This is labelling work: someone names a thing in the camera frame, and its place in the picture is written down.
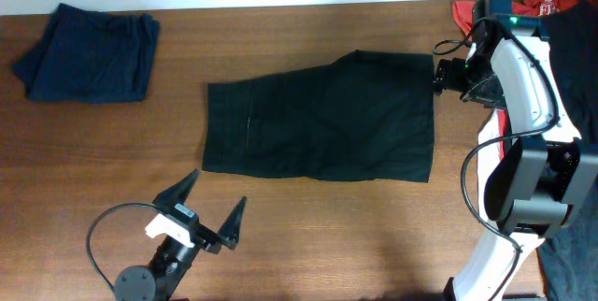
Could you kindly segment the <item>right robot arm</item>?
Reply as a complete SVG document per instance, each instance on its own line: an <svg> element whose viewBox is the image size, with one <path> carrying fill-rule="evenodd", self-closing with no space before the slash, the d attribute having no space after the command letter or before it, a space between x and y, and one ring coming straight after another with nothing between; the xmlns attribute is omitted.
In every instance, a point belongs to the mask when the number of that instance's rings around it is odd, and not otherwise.
<svg viewBox="0 0 598 301"><path fill-rule="evenodd" d="M538 17L516 15L512 0L478 0L473 25L439 56L434 91L460 93L506 113L508 130L478 143L478 203L464 203L485 228L464 269L450 278L445 300L500 300L523 261L577 217L597 175L597 148L585 144L567 115L549 62L548 33Z"/></svg>

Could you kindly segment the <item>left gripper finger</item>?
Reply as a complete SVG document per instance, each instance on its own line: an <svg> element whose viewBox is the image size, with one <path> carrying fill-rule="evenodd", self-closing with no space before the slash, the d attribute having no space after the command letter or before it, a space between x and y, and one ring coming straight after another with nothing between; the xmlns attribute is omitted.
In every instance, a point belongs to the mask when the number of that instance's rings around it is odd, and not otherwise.
<svg viewBox="0 0 598 301"><path fill-rule="evenodd" d="M181 181L158 193L153 199L152 204L160 210L172 209L176 204L183 205L195 182L198 180L199 175L199 170L194 169Z"/></svg>
<svg viewBox="0 0 598 301"><path fill-rule="evenodd" d="M240 241L240 229L246 204L247 197L243 196L217 232L220 243L229 250L234 250Z"/></svg>

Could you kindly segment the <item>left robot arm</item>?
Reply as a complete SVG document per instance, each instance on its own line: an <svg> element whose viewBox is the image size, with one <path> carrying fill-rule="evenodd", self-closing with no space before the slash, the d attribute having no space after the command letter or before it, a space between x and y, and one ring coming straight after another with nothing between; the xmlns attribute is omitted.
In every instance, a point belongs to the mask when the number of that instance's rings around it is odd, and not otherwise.
<svg viewBox="0 0 598 301"><path fill-rule="evenodd" d="M200 251L217 254L234 250L239 242L247 198L242 197L218 231L200 223L197 213L185 206L199 178L193 170L184 179L158 193L152 201L157 215L146 226L150 238L163 235L147 265L125 268L116 278L113 293L118 301L166 301L177 289Z"/></svg>

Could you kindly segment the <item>dark green shorts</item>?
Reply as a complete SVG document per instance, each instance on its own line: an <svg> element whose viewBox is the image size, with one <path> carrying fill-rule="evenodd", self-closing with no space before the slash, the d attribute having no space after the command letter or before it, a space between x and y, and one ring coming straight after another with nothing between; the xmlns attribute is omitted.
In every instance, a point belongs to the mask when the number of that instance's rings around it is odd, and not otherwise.
<svg viewBox="0 0 598 301"><path fill-rule="evenodd" d="M428 181L429 54L356 50L331 64L211 83L205 171L259 178Z"/></svg>

